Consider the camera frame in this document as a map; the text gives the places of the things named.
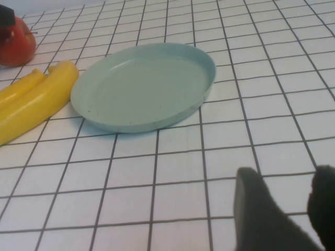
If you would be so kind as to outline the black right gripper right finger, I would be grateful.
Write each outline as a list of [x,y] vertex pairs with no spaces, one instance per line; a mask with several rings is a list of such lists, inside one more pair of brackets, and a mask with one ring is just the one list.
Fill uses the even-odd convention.
[[325,250],[334,250],[334,167],[317,167],[311,183],[307,212]]

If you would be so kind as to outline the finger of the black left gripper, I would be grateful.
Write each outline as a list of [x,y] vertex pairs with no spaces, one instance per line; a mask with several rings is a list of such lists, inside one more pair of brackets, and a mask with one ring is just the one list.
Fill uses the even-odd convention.
[[0,26],[13,26],[14,24],[14,10],[4,5],[0,5]]

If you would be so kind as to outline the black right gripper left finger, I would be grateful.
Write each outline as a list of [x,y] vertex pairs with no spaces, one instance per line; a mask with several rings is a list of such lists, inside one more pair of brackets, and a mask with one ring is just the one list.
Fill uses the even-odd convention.
[[253,168],[237,171],[234,194],[236,250],[320,250],[278,207]]

